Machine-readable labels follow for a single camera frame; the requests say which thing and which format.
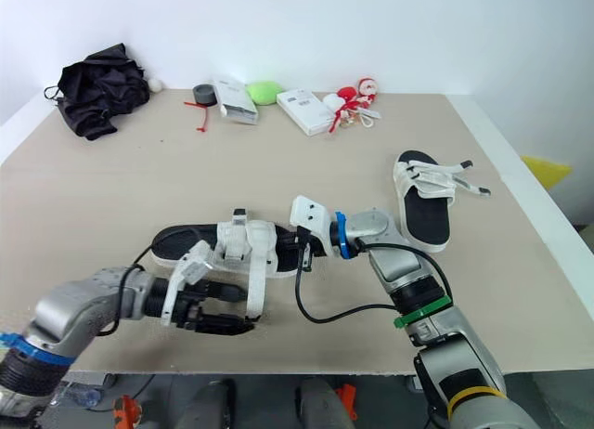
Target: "green ring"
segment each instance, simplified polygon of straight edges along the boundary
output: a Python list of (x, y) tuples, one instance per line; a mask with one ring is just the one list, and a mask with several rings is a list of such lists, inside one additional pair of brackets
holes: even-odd
[(449, 296), (442, 296), (439, 299), (427, 304), (426, 306), (419, 308), (418, 310), (408, 313), (407, 315), (401, 316), (394, 320), (394, 325), (397, 329), (404, 329), (408, 324), (424, 318), (425, 316), (431, 315), (433, 312), (443, 308), (452, 303)]

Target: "yellow ring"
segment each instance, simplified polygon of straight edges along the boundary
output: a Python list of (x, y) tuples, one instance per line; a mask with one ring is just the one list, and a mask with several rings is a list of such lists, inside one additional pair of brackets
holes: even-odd
[(488, 387), (485, 385), (477, 385), (475, 387), (469, 387), (468, 389), (464, 389), (461, 392), (458, 392), (457, 394), (455, 394), (452, 399), (449, 400), (449, 403), (447, 405), (447, 419), (451, 420), (452, 419), (452, 412), (454, 411), (454, 406), (456, 406), (456, 404), (463, 398), (469, 397), (470, 395), (475, 395), (475, 394), (489, 394), (489, 395), (494, 395), (496, 397), (500, 397), (500, 398), (507, 398), (505, 395), (503, 395), (501, 392), (499, 392), (497, 389), (494, 389), (493, 387)]

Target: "white ball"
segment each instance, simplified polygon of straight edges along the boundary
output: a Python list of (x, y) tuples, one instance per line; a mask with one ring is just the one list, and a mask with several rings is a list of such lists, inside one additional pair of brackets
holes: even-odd
[(163, 90), (163, 83), (157, 78), (150, 78), (148, 80), (148, 90), (152, 93), (159, 93)]

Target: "black insole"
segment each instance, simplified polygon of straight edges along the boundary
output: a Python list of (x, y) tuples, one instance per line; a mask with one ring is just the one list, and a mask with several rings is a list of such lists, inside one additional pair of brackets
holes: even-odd
[[(399, 162), (417, 162), (437, 164), (426, 153), (407, 150), (398, 159)], [(422, 199), (417, 188), (410, 188), (405, 196), (408, 232), (418, 241), (431, 245), (442, 245), (449, 239), (449, 216), (447, 199)]]

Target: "santa figurine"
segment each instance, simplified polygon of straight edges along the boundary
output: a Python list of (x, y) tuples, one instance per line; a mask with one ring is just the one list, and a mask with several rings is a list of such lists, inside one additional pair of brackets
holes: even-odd
[(356, 99), (361, 107), (367, 109), (378, 94), (378, 83), (371, 78), (363, 78), (359, 81), (359, 97)]

